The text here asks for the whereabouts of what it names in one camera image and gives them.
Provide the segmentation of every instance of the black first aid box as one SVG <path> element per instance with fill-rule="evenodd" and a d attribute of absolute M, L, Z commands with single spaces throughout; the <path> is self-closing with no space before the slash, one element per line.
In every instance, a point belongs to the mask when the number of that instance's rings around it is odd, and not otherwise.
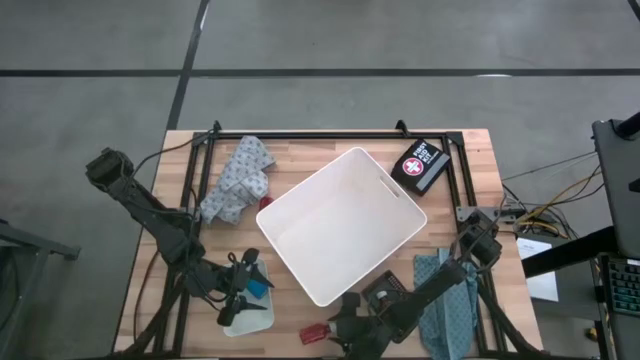
<path fill-rule="evenodd" d="M 422 196 L 450 160 L 451 157 L 442 150 L 419 139 L 393 166 L 391 177 L 407 190 Z"/>

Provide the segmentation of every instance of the wooden table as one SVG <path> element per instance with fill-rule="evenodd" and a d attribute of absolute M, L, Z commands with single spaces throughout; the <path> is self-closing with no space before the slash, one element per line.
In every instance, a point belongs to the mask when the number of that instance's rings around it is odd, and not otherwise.
<path fill-rule="evenodd" d="M 502 199 L 502 187 L 498 166 L 491 146 L 489 132 L 485 129 L 461 130 L 464 134 L 468 163 L 479 206 L 497 206 Z M 181 144 L 191 139 L 192 131 L 169 131 L 164 148 Z M 344 151 L 359 146 L 367 150 L 387 171 L 414 140 L 265 140 L 276 164 L 265 172 L 269 177 L 269 192 L 273 198 L 286 193 L 296 184 L 338 157 Z M 235 149 L 235 140 L 217 140 L 209 187 L 213 188 L 225 163 Z M 438 141 L 434 145 L 441 147 Z M 463 177 L 457 161 L 455 147 L 452 158 L 458 189 L 463 204 L 466 203 Z M 189 147 L 165 153 L 160 158 L 153 194 L 168 207 L 178 207 L 183 188 Z M 200 179 L 200 164 L 196 167 L 194 188 Z M 372 273 L 356 284 L 352 291 L 360 291 L 365 285 L 385 270 L 392 270 L 409 288 L 413 288 L 413 258 L 417 254 L 435 254 L 437 248 L 449 247 L 455 238 L 456 228 L 451 204 L 447 175 L 443 173 L 432 188 L 423 196 L 414 196 L 416 203 L 427 214 L 428 224 L 404 246 L 391 255 Z M 306 295 L 287 267 L 269 245 L 256 225 L 257 205 L 244 210 L 242 221 L 232 226 L 216 219 L 212 225 L 203 226 L 200 241 L 205 246 L 206 258 L 217 263 L 226 263 L 227 253 L 234 251 L 241 255 L 249 247 L 260 250 L 260 256 L 267 263 L 269 278 L 276 286 L 272 290 L 275 323 L 263 332 L 229 338 L 216 324 L 218 313 L 201 299 L 192 298 L 185 330 L 182 354 L 186 357 L 307 357 L 341 355 L 340 347 L 329 341 L 320 341 L 303 346 L 298 331 L 308 325 L 323 322 L 337 313 L 340 301 L 328 307 L 317 307 Z M 540 334 L 533 307 L 527 291 L 525 277 L 515 240 L 511 234 L 502 233 L 498 240 L 502 243 L 502 257 L 493 267 L 498 301 L 518 330 L 534 346 L 542 348 Z M 126 303 L 122 313 L 115 350 L 123 350 L 132 341 L 134 305 L 140 290 L 142 278 L 156 251 L 155 240 L 143 232 Z M 138 331 L 146 326 L 156 312 L 166 276 L 163 261 L 155 263 L 141 300 L 138 317 Z M 173 338 L 174 317 L 169 321 L 167 346 Z M 364 307 L 361 313 L 366 314 Z M 495 344 L 488 312 L 482 311 L 489 348 Z M 477 353 L 472 346 L 470 355 Z M 402 344 L 391 343 L 385 353 L 390 357 L 425 357 L 428 352 L 420 342 L 416 329 Z"/>

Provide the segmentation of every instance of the teal towel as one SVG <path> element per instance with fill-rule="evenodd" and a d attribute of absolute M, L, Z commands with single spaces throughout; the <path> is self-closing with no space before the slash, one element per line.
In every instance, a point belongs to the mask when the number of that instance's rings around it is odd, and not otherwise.
<path fill-rule="evenodd" d="M 414 286 L 433 275 L 449 256 L 449 249 L 438 249 L 437 256 L 416 256 Z M 420 339 L 434 360 L 460 360 L 473 341 L 473 329 L 478 322 L 478 285 L 475 267 L 463 264 L 467 280 L 451 287 L 427 306 L 418 322 Z"/>

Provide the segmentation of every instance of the gray floor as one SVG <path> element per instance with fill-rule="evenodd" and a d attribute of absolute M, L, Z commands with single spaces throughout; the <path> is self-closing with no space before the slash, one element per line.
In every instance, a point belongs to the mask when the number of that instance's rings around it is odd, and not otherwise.
<path fill-rule="evenodd" d="M 0 0 L 0 70 L 179 69 L 198 4 Z M 195 67 L 634 67 L 638 33 L 625 0 L 213 0 Z M 110 350 L 140 228 L 84 165 L 106 146 L 134 162 L 158 150 L 177 82 L 0 77 L 0 217 L 83 247 L 76 263 L 48 265 L 29 355 Z M 640 77 L 192 79 L 178 128 L 486 127 L 506 177 L 592 150 L 590 124 L 638 111 L 639 93 Z M 545 201 L 596 164 L 508 184 Z M 564 210 L 579 233 L 611 221 L 603 192 Z M 588 322 L 537 315 L 548 350 L 597 353 Z"/>

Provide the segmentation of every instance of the yellow cable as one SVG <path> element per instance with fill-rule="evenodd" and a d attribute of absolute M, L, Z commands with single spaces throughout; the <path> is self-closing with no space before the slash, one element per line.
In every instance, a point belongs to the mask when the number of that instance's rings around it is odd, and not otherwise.
<path fill-rule="evenodd" d="M 556 229 L 555 227 L 549 225 L 549 224 L 545 224 L 543 222 L 539 222 L 539 221 L 525 221 L 523 223 L 520 223 L 519 225 L 532 225 L 532 226 L 542 226 L 543 228 L 547 228 L 549 230 L 552 230 L 553 233 L 558 234 L 558 236 L 568 239 L 569 237 L 563 233 L 560 232 L 560 230 Z"/>
<path fill-rule="evenodd" d="M 545 210 L 547 210 L 547 208 L 548 208 L 549 206 L 551 206 L 551 204 L 555 203 L 555 202 L 556 202 L 556 200 L 558 200 L 558 198 L 560 198 L 562 195 L 566 194 L 566 193 L 567 193 L 567 191 L 569 191 L 569 190 L 573 189 L 574 187 L 576 187 L 576 186 L 578 186 L 578 185 L 582 184 L 582 183 L 583 183 L 583 182 L 585 182 L 585 181 L 588 181 L 589 179 L 591 179 L 591 178 L 593 178 L 594 176 L 599 175 L 599 174 L 601 174 L 601 173 L 602 173 L 601 171 L 598 171 L 598 172 L 593 173 L 593 174 L 591 174 L 591 175 L 587 176 L 586 178 L 584 178 L 584 179 L 582 179 L 582 180 L 578 181 L 577 183 L 575 183 L 575 184 L 573 184 L 573 185 L 570 185 L 568 188 L 564 189 L 560 194 L 556 195 L 553 199 L 551 199 L 551 201 L 549 201 L 547 204 L 545 204 L 544 206 L 540 207 L 538 210 L 532 211 L 531 213 L 529 213 L 529 214 L 525 215 L 524 217 L 522 217 L 521 219 L 519 219 L 519 220 L 518 220 L 518 222 L 520 222 L 520 223 L 521 223 L 521 222 L 523 222 L 523 221 L 526 221 L 526 220 L 528 220 L 528 219 L 531 219 L 532 217 L 538 217 L 538 216 L 539 216 L 540 214 L 542 214 Z"/>

